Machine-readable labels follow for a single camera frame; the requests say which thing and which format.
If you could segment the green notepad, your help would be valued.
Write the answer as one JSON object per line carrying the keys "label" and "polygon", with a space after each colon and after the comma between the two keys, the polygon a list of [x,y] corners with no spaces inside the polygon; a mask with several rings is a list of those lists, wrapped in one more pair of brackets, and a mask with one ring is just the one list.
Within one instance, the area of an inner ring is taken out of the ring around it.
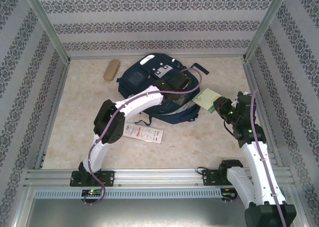
{"label": "green notepad", "polygon": [[221,97],[221,95],[217,92],[209,88],[205,88],[201,90],[192,100],[195,104],[205,109],[209,113],[213,113],[215,111],[214,101],[216,101],[219,97]]}

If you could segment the navy blue backpack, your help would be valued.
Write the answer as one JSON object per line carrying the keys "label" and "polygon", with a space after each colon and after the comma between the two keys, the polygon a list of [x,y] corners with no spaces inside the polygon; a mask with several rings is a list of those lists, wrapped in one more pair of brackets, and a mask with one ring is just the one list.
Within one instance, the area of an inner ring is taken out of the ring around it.
{"label": "navy blue backpack", "polygon": [[[117,79],[118,91],[124,98],[129,98],[144,91],[156,80],[171,79],[177,72],[183,72],[191,80],[184,91],[192,90],[199,84],[198,79],[190,72],[192,69],[192,67],[185,67],[180,61],[166,54],[151,53],[129,67],[122,77]],[[150,107],[144,112],[149,115],[149,120],[156,118],[170,124],[195,121],[200,106],[195,104],[192,99],[199,92],[200,89],[197,88],[188,93],[183,105],[177,105],[171,101],[164,102],[163,98],[160,105]]]}

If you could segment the white red stationery blister pack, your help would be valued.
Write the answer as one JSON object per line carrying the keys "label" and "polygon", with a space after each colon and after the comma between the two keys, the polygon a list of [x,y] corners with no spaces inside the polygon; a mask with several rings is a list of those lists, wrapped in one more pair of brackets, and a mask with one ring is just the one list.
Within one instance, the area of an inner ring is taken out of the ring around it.
{"label": "white red stationery blister pack", "polygon": [[160,144],[162,142],[163,130],[127,122],[124,125],[123,136]]}

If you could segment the tan oval pencil case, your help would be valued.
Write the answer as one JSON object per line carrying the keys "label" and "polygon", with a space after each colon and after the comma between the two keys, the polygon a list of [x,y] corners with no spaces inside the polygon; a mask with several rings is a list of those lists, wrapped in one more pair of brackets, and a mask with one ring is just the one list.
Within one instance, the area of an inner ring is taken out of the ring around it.
{"label": "tan oval pencil case", "polygon": [[121,63],[119,60],[117,59],[113,59],[109,62],[105,72],[104,72],[104,75],[103,75],[103,78],[105,81],[112,81],[118,70],[119,70],[119,67],[120,67]]}

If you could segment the grey sheet metal panel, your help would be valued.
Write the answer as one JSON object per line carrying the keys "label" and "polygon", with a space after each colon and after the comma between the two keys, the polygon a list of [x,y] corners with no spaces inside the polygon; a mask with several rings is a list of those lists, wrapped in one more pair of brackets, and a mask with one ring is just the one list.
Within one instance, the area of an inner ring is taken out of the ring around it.
{"label": "grey sheet metal panel", "polygon": [[246,227],[240,200],[35,200],[27,227]]}

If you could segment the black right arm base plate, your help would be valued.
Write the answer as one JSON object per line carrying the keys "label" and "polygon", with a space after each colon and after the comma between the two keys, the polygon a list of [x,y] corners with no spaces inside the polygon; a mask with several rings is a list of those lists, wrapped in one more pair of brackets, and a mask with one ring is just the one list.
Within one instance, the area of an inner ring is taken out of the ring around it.
{"label": "black right arm base plate", "polygon": [[205,186],[231,186],[225,170],[205,169],[202,171],[203,184]]}

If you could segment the wide aluminium mounting rail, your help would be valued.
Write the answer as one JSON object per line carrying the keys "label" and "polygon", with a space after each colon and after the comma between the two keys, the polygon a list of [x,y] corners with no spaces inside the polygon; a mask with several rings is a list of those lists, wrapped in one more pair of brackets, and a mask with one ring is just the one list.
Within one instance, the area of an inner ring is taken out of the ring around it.
{"label": "wide aluminium mounting rail", "polygon": [[[39,189],[69,188],[72,170],[38,169],[27,171],[23,187]],[[203,188],[196,169],[115,169],[114,188]]]}

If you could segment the thin aluminium frame rail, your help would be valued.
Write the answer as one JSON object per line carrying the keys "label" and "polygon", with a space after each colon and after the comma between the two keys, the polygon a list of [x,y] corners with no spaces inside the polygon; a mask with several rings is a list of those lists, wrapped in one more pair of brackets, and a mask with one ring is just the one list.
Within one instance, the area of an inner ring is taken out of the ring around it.
{"label": "thin aluminium frame rail", "polygon": [[[141,59],[142,57],[146,56],[146,54],[142,55],[100,55],[100,56],[75,56],[71,57],[71,60],[99,60],[99,59]],[[240,57],[243,58],[243,54],[170,54],[171,57],[176,59],[181,58],[231,58],[231,57]]]}

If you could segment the aluminium corner post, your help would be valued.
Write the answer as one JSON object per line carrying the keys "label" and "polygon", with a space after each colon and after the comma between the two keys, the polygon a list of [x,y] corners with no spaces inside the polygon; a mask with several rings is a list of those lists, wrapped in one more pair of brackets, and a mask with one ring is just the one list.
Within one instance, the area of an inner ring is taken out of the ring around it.
{"label": "aluminium corner post", "polygon": [[243,62],[249,61],[253,56],[256,48],[258,47],[261,39],[264,36],[264,33],[267,31],[269,25],[271,24],[273,18],[276,15],[276,12],[278,11],[283,1],[284,0],[272,0],[272,2],[270,3],[270,6],[266,11],[264,18],[262,19],[259,27],[257,28],[257,31],[254,34],[245,54],[241,58]]}
{"label": "aluminium corner post", "polygon": [[45,32],[48,34],[50,40],[52,41],[55,49],[59,53],[60,57],[63,59],[64,63],[69,64],[70,56],[68,55],[61,39],[59,38],[53,24],[51,23],[47,13],[45,12],[40,0],[27,0],[36,14],[38,20],[40,21]]}

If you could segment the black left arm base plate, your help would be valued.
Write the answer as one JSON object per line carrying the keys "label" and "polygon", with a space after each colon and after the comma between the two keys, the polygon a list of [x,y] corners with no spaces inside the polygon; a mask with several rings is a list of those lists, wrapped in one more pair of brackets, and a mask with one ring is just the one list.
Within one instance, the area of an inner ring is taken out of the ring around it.
{"label": "black left arm base plate", "polygon": [[[114,184],[114,171],[98,171],[94,174],[97,179],[105,186],[112,187]],[[89,173],[84,171],[73,171],[70,179],[71,187],[101,187],[102,185]]]}

